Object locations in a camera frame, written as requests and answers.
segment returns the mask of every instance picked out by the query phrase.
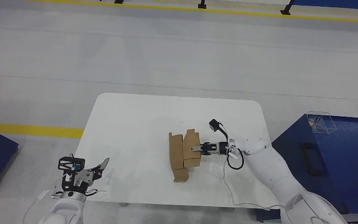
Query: cardboard box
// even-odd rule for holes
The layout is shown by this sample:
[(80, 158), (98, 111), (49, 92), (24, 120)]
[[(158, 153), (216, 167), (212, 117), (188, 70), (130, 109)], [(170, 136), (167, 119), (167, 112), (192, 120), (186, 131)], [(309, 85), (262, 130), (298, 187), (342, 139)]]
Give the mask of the cardboard box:
[(184, 167), (195, 167), (200, 165), (201, 153), (192, 152), (191, 150), (193, 146), (199, 145), (199, 133), (195, 132), (194, 129), (187, 130), (183, 141)]
[(194, 129), (187, 130), (184, 140), (182, 134), (173, 136), (169, 133), (169, 160), (174, 182), (186, 182), (189, 179), (187, 167), (200, 165), (201, 153), (191, 151), (193, 146), (199, 145), (199, 133), (196, 133)]

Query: gray floor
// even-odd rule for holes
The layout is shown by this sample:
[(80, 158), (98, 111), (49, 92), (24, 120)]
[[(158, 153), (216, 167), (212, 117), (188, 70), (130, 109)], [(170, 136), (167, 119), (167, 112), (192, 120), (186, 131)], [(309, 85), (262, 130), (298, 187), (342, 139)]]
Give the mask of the gray floor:
[[(0, 2), (0, 123), (84, 128), (103, 92), (256, 100), (271, 140), (309, 110), (358, 116), (357, 23)], [(18, 224), (78, 140), (9, 137), (22, 149), (0, 182), (0, 217)], [(54, 203), (41, 200), (26, 223)], [(86, 223), (253, 219), (246, 209), (94, 202), (85, 213)]]

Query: transparent container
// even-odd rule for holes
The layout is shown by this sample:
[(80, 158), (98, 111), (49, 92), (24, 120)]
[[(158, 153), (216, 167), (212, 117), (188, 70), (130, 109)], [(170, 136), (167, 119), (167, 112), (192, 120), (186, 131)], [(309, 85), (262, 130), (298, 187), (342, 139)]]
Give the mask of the transparent container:
[(328, 112), (309, 111), (307, 113), (309, 125), (313, 133), (331, 134), (337, 127)]

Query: white table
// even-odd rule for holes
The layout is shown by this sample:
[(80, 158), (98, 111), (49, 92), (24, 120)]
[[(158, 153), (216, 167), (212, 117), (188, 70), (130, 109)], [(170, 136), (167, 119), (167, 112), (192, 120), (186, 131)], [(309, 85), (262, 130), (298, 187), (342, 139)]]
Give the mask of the white table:
[[(186, 183), (174, 183), (169, 162), (168, 133), (185, 135), (195, 128), (201, 142), (224, 141), (209, 128), (213, 118), (221, 121), (236, 145), (245, 138), (270, 142), (260, 105), (254, 101), (194, 97), (101, 94), (93, 107), (76, 157), (86, 159), (86, 168), (109, 157), (103, 178), (93, 188), (107, 190), (88, 200), (236, 207), (223, 183), (225, 156), (203, 156), (200, 167), (191, 168)], [(231, 159), (234, 166), (241, 161)], [(248, 166), (226, 168), (235, 203), (261, 206), (278, 204), (269, 189)]]

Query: yellow stripe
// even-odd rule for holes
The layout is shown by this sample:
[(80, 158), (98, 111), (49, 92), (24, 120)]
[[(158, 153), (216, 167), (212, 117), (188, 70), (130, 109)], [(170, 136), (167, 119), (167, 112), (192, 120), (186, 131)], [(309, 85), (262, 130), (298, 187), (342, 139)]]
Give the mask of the yellow stripe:
[(45, 127), (22, 124), (0, 124), (0, 133), (2, 134), (23, 134), (29, 136), (47, 136), (60, 138), (81, 138), (83, 129)]
[[(165, 1), (165, 0), (154, 0), (158, 3), (171, 3), (171, 4), (195, 4), (195, 2), (181, 2), (181, 1)], [(245, 6), (245, 5), (236, 5), (236, 4), (217, 4), (217, 3), (207, 3), (208, 6), (224, 6), (224, 7), (237, 7), (237, 8), (253, 8), (256, 10), (274, 10), (280, 11), (283, 8), (278, 7), (264, 7), (264, 6)], [(335, 14), (335, 15), (357, 15), (358, 12), (337, 12), (337, 11), (322, 11), (322, 10), (296, 10), (291, 9), (290, 12), (307, 12), (307, 13), (324, 13), (324, 14)]]
[(260, 17), (272, 17), (272, 18), (290, 18), (300, 20), (322, 20), (322, 21), (336, 21), (336, 22), (358, 22), (358, 18), (336, 18), (336, 17), (319, 17), (319, 16), (300, 16), (300, 15), (281, 15), (272, 13), (261, 12), (244, 12), (244, 11), (230, 11), (230, 10), (213, 10), (213, 9), (199, 9), (199, 8), (184, 8), (184, 7), (170, 7), (170, 6), (147, 6), (137, 4), (114, 4), (106, 2), (80, 2), (71, 0), (30, 0), (33, 2), (48, 2), (48, 3), (63, 3), (63, 4), (78, 4), (83, 6), (105, 6), (105, 7), (122, 7), (122, 8), (140, 8), (147, 10), (174, 10), (174, 11), (186, 11), (186, 12), (205, 12), (205, 13), (219, 13), (227, 15), (245, 15), (245, 16), (260, 16)]

